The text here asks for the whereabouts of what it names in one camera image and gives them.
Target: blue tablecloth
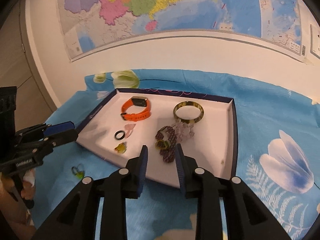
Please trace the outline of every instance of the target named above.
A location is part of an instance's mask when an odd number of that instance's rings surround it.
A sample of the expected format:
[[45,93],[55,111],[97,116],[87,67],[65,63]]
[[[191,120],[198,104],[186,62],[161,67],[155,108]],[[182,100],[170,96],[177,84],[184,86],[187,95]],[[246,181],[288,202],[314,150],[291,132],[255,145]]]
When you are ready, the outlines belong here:
[[[302,239],[318,216],[320,108],[312,105],[311,99],[268,83],[201,71],[141,69],[88,76],[85,81],[87,90],[76,92],[47,123],[73,121],[78,125],[106,96],[104,91],[115,87],[234,98],[239,139],[237,176],[292,239]],[[71,167],[79,164],[84,166],[85,175],[94,179],[117,170],[77,143],[56,148],[36,169],[32,215],[37,227],[79,182],[71,173]],[[178,189],[147,180],[141,197],[126,204],[128,239],[194,240],[196,201],[184,199]]]

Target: tortoiseshell bangle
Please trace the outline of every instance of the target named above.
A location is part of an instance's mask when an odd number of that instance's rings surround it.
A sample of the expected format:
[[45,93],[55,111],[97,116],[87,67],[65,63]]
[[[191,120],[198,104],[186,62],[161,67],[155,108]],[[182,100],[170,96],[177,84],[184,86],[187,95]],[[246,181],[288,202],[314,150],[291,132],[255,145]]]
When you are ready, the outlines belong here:
[[[184,107],[184,106],[194,106],[196,108],[198,108],[200,110],[200,115],[195,118],[195,119],[191,119],[191,120],[188,120],[188,119],[182,119],[180,117],[177,116],[176,112],[179,108],[181,107]],[[184,123],[197,123],[199,122],[203,116],[204,116],[204,110],[202,108],[201,105],[199,105],[198,103],[196,102],[193,102],[193,101],[184,101],[184,102],[181,102],[179,104],[177,104],[174,109],[173,109],[173,116],[174,118],[178,121],[178,122],[184,122]]]

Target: world map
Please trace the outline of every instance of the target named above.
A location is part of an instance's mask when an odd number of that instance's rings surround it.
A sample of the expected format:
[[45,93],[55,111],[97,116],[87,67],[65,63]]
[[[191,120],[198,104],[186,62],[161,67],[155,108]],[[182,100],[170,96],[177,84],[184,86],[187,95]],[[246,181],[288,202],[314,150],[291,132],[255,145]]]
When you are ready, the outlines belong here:
[[301,51],[297,0],[58,0],[58,8],[71,59],[134,36],[199,29]]

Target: metal bolt head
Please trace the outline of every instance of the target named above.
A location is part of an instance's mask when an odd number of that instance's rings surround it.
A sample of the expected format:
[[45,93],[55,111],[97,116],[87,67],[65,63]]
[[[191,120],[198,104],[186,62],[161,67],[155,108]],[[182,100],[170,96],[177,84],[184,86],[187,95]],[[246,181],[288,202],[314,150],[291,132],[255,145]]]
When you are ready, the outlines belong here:
[[129,170],[128,170],[128,169],[126,169],[126,168],[119,169],[119,173],[120,173],[121,175],[126,175],[126,174],[128,174],[128,173],[129,173]]
[[239,184],[241,182],[241,179],[239,177],[233,177],[231,181],[235,184]]
[[84,177],[82,179],[82,183],[83,184],[89,184],[92,181],[92,179],[90,177]]
[[202,174],[204,174],[204,169],[202,169],[202,168],[196,168],[196,169],[195,169],[195,173],[196,173],[196,174],[199,174],[199,175],[202,175]]

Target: blue gripper pad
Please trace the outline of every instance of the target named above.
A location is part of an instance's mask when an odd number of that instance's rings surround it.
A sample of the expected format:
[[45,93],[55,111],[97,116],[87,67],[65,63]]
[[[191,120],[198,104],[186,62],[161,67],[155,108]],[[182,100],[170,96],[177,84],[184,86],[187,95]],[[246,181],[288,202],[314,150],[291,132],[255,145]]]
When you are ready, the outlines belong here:
[[148,147],[146,145],[142,146],[140,158],[141,158],[141,163],[140,163],[140,169],[138,172],[138,190],[137,190],[138,197],[140,197],[142,193],[144,181],[146,179],[146,171],[147,171],[147,163],[148,163]]
[[71,130],[74,128],[75,128],[75,125],[73,122],[59,123],[56,125],[49,126],[46,130],[44,130],[43,135],[44,137],[47,137],[47,136],[51,136],[53,134],[57,134],[57,133]]
[[176,166],[177,166],[177,172],[178,172],[178,178],[179,178],[179,184],[180,184],[180,191],[185,196],[186,195],[186,176],[185,176],[185,168],[182,165],[182,162],[184,160],[184,155],[182,152],[181,145],[177,145],[175,147],[175,159],[176,159]]

